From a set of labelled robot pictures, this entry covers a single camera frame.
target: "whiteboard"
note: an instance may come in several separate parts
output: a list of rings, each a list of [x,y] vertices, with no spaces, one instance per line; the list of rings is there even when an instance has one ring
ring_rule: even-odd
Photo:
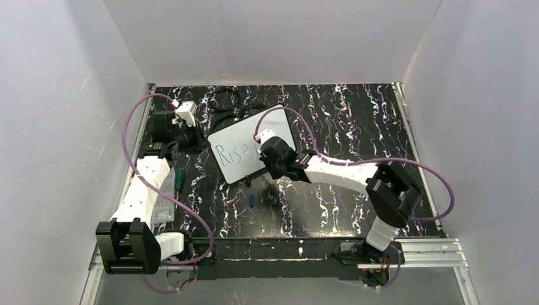
[[[266,112],[261,111],[230,126],[218,130],[208,136],[215,160],[221,169],[224,180],[232,184],[263,169],[264,163],[260,161],[257,149],[260,148],[253,139],[254,130],[260,117]],[[292,130],[284,110],[273,111],[268,114],[259,131],[269,128],[275,135],[283,139],[293,150],[296,150]]]

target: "white wall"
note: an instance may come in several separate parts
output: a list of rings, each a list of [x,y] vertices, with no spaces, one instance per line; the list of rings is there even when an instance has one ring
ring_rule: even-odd
[[[102,0],[1,1],[0,80],[0,303],[78,304],[146,81]]]
[[[440,0],[105,0],[158,85],[390,83]]]
[[[455,189],[442,224],[481,304],[539,298],[538,29],[537,1],[443,1],[404,79],[420,158]]]

